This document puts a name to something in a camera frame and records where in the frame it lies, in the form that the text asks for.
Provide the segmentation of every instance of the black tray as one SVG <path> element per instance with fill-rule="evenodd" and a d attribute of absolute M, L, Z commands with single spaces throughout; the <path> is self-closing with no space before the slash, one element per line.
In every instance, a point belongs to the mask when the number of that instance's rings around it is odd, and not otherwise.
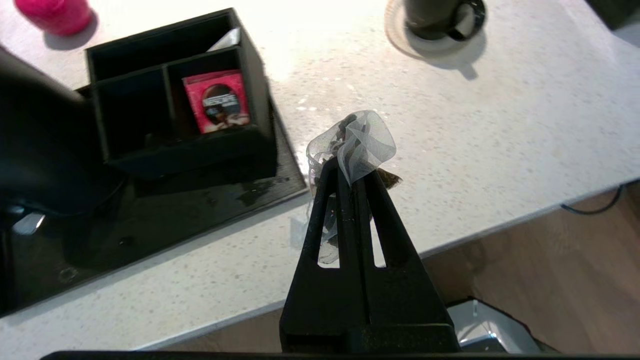
<path fill-rule="evenodd" d="M 93 213 L 47 217 L 32 236 L 0 233 L 0 316 L 305 193 L 273 107 L 271 119 L 276 176 L 259 179 L 272 165 L 246 158 L 155 182 L 130 179 Z M 244 181 L 228 184 L 229 177 Z"/>

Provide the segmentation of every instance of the dark mug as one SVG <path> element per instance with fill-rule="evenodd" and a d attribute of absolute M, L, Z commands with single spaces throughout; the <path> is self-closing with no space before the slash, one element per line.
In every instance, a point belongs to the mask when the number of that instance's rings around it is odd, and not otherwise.
<path fill-rule="evenodd" d="M 458 12 L 467 5 L 474 13 L 474 26 L 463 35 L 456 29 Z M 482 0 L 404 0 L 406 25 L 412 33 L 426 40 L 450 37 L 455 41 L 472 38 L 484 24 L 485 9 Z"/>

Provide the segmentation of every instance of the nescafe packet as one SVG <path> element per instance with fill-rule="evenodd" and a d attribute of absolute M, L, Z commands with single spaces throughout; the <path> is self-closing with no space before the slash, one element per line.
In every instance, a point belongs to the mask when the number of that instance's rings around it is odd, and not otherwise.
<path fill-rule="evenodd" d="M 201 133 L 250 123 L 240 70 L 208 72 L 182 82 Z"/>

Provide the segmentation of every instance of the pink bottle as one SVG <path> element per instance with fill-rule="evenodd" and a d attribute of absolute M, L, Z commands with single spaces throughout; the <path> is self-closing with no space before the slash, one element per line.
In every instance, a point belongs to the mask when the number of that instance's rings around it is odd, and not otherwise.
<path fill-rule="evenodd" d="M 15 0 L 15 6 L 35 26 L 55 35 L 78 33 L 92 19 L 86 0 Z"/>

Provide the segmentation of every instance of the kitchen counter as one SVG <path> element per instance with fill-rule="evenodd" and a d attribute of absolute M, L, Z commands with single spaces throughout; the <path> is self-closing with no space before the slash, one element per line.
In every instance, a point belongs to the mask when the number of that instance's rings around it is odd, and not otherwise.
<path fill-rule="evenodd" d="M 464 69 L 393 47 L 387 0 L 93 0 L 95 34 L 67 41 L 6 0 L 0 42 L 77 88 L 88 83 L 85 47 L 233 6 L 304 172 L 308 142 L 348 113 L 385 119 L 397 154 L 383 168 L 404 179 L 390 194 L 427 254 L 640 177 L 640 49 L 584 1 L 486 4 L 484 44 Z M 282 306 L 301 241 L 291 224 L 306 201 L 0 319 L 0 359 L 156 348 Z"/>

